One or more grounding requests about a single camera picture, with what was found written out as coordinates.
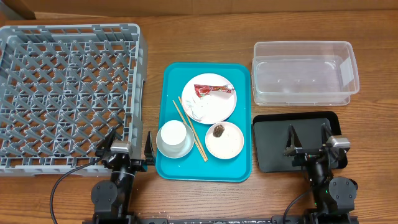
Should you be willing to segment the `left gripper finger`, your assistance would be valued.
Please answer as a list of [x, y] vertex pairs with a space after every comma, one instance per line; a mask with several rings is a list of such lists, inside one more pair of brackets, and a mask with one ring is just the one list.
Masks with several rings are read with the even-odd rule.
[[148, 166], [154, 166], [155, 165], [155, 155], [154, 155], [154, 150], [153, 150], [153, 145], [152, 145], [152, 135], [151, 132], [148, 132], [147, 139], [146, 139], [146, 144], [144, 148], [144, 155], [145, 155], [145, 162]]
[[99, 144], [99, 152], [109, 151], [111, 145], [116, 137], [116, 129], [113, 128], [109, 134], [105, 136], [105, 138]]

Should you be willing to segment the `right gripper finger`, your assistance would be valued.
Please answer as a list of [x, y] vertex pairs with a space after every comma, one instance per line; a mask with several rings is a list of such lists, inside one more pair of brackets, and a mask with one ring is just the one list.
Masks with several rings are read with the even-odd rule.
[[302, 144], [292, 124], [288, 127], [288, 138], [285, 153], [296, 153], [302, 150]]
[[329, 126], [327, 126], [325, 123], [321, 125], [321, 134], [322, 134], [322, 143], [326, 144], [326, 142], [329, 140], [330, 136], [332, 136], [332, 131]]

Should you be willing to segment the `grey bowl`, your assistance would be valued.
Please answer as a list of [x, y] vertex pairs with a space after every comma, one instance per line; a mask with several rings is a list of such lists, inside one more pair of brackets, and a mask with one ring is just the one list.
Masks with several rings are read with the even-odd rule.
[[187, 135], [185, 138], [185, 141], [178, 145], [178, 146], [169, 146], [166, 143], [163, 142], [161, 136], [160, 136], [160, 130], [159, 129], [157, 136], [156, 136], [156, 144], [158, 150], [165, 156], [171, 159], [178, 159], [183, 156], [186, 156], [191, 150], [194, 145], [194, 140], [193, 140], [193, 133], [191, 129], [185, 124], [186, 130], [187, 130]]

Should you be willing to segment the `white cup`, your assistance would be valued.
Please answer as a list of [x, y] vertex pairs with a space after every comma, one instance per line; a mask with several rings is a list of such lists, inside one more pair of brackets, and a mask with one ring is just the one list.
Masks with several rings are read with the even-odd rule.
[[160, 136], [164, 143], [169, 146], [178, 146], [185, 141], [187, 130], [181, 121], [171, 120], [166, 122], [161, 130]]

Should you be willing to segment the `wooden chopstick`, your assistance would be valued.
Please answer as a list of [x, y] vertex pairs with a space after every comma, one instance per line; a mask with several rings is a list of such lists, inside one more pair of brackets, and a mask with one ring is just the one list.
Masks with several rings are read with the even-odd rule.
[[208, 161], [208, 157], [207, 157], [207, 155], [206, 155], [206, 153], [205, 153], [205, 150], [204, 150], [204, 148], [203, 148], [203, 146], [202, 146], [202, 144], [201, 144], [201, 141], [200, 141], [200, 139], [199, 139], [199, 137], [198, 137], [198, 135], [197, 135], [197, 132], [196, 132], [196, 130], [195, 130], [195, 127], [194, 127], [193, 123], [191, 122], [191, 119], [190, 119], [189, 115], [187, 114], [187, 112], [185, 111], [185, 109], [183, 109], [183, 111], [184, 111], [185, 116], [186, 116], [186, 118], [188, 119], [188, 123], [189, 123], [189, 125], [191, 126], [191, 129], [192, 129], [192, 131], [193, 131], [193, 133], [194, 133], [194, 137], [195, 137], [195, 142], [196, 142], [197, 148], [198, 148], [198, 150], [199, 150], [199, 152], [200, 152], [200, 154], [201, 154], [203, 160], [204, 160], [205, 162], [207, 162], [207, 161]]
[[195, 143], [195, 145], [196, 145], [196, 147], [197, 147], [197, 149], [198, 149], [200, 155], [202, 156], [202, 159], [203, 159], [205, 162], [207, 162], [207, 161], [208, 161], [208, 158], [207, 158], [207, 156], [206, 156], [204, 150], [202, 149], [202, 147], [200, 146], [200, 144], [199, 144], [198, 141], [197, 141], [196, 134], [195, 134], [195, 132], [194, 132], [194, 130], [193, 130], [193, 128], [192, 128], [192, 125], [190, 125], [190, 124], [187, 123], [187, 120], [184, 118], [184, 115], [183, 115], [182, 112], [180, 111], [180, 109], [179, 109], [179, 107], [177, 106], [176, 102], [175, 102], [174, 100], [172, 100], [172, 102], [173, 102], [173, 104], [174, 104], [174, 106], [175, 106], [175, 108], [176, 108], [178, 114], [180, 115], [180, 117], [181, 117], [183, 123], [186, 124], [186, 125], [191, 129], [191, 131], [192, 131], [192, 133], [193, 133], [193, 140], [194, 140], [194, 143]]

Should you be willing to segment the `pink small bowl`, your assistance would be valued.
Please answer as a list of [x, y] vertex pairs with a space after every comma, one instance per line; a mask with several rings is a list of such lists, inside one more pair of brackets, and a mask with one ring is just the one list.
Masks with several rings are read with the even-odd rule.
[[[224, 132], [221, 137], [213, 136], [214, 127], [222, 124]], [[236, 157], [244, 146], [244, 136], [242, 131], [233, 123], [223, 121], [212, 125], [205, 136], [206, 149], [216, 158], [232, 159]]]

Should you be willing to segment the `brown food scrap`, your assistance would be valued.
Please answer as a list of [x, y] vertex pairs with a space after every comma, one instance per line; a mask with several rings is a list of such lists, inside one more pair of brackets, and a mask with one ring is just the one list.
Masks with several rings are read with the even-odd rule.
[[216, 138], [219, 138], [219, 137], [221, 137], [223, 132], [224, 132], [224, 126], [222, 124], [219, 124], [214, 127], [213, 136]]

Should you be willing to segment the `red snack wrapper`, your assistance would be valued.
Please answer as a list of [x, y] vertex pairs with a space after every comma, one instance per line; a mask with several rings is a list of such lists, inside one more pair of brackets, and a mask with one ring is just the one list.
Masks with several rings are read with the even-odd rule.
[[232, 85], [212, 86], [212, 85], [194, 84], [194, 89], [197, 97], [202, 98], [206, 95], [209, 95], [212, 91], [232, 93], [232, 91], [234, 91], [234, 86]]

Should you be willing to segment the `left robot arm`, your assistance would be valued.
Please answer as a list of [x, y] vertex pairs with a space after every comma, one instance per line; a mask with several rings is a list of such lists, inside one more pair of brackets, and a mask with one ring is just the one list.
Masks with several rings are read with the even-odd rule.
[[95, 155], [111, 170], [111, 177], [98, 182], [91, 191], [94, 205], [91, 222], [137, 223], [137, 217], [128, 208], [136, 173], [146, 172], [155, 164], [151, 133], [147, 135], [144, 159], [131, 142], [120, 140], [115, 129], [97, 145]]

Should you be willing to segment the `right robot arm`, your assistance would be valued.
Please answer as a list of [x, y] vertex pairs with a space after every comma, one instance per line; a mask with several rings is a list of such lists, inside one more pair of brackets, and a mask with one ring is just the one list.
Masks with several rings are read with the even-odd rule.
[[291, 223], [357, 223], [358, 219], [349, 215], [354, 210], [354, 200], [358, 184], [346, 177], [335, 177], [332, 164], [341, 162], [351, 147], [349, 140], [342, 135], [333, 135], [325, 124], [321, 125], [322, 146], [318, 149], [302, 147], [295, 128], [288, 127], [288, 138], [284, 155], [293, 157], [292, 165], [307, 171], [310, 189], [294, 199], [282, 216], [287, 221], [290, 208], [309, 193], [313, 194], [315, 208]]

